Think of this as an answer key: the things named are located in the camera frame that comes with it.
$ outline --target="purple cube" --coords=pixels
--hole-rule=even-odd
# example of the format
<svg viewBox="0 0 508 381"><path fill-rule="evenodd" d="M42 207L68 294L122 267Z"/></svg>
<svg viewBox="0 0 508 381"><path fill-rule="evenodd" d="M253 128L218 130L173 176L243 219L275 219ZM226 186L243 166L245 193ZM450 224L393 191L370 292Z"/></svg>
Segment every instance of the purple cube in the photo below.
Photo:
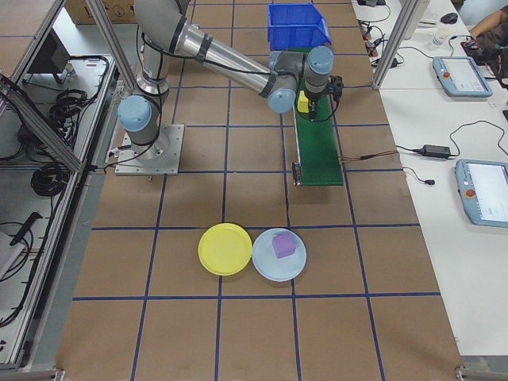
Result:
<svg viewBox="0 0 508 381"><path fill-rule="evenodd" d="M282 233L271 239L271 244L275 250L275 256L281 259L285 256L292 256L296 250L291 233Z"/></svg>

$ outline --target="person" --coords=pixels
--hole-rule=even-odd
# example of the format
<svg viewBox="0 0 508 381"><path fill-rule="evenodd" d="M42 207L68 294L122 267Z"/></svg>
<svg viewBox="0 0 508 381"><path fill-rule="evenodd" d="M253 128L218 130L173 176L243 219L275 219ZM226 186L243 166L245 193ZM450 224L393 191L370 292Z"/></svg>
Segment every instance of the person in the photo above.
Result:
<svg viewBox="0 0 508 381"><path fill-rule="evenodd" d="M472 39L463 43L464 50L476 63L487 64L499 82L508 85L508 50L499 50L503 38L508 38L508 6L502 7L476 24L470 31Z"/></svg>
<svg viewBox="0 0 508 381"><path fill-rule="evenodd" d="M480 35L494 32L495 29L498 29L502 24L506 23L507 20L508 6L504 6L500 10L486 16L469 31L469 34L471 34L473 38L478 39Z"/></svg>

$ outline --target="green conveyor belt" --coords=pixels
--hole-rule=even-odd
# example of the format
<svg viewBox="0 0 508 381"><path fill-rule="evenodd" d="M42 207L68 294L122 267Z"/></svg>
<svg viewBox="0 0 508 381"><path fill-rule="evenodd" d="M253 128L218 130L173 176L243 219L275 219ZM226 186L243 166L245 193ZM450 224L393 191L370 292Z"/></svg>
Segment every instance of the green conveyor belt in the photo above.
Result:
<svg viewBox="0 0 508 381"><path fill-rule="evenodd" d="M337 138L331 120L328 97L322 98L317 104L316 122L300 116L295 110L296 134L299 154L299 185L329 187L344 185L341 164L337 154Z"/></svg>

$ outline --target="cardboard box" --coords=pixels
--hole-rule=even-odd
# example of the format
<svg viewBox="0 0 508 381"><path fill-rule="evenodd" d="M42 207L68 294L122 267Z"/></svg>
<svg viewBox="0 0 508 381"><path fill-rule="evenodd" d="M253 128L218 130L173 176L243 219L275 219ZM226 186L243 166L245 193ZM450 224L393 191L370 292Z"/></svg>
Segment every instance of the cardboard box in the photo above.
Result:
<svg viewBox="0 0 508 381"><path fill-rule="evenodd" d="M114 24L136 24L134 0L104 0L104 6ZM95 24L86 0L67 0L65 9L76 25Z"/></svg>

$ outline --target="blue bin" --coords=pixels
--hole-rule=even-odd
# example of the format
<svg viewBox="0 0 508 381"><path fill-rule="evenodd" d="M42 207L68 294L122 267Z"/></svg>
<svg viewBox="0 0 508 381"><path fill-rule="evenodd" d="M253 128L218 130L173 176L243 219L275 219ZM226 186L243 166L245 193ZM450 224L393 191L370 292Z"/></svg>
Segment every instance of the blue bin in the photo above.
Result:
<svg viewBox="0 0 508 381"><path fill-rule="evenodd" d="M314 4L268 4L270 50L331 44L326 21Z"/></svg>

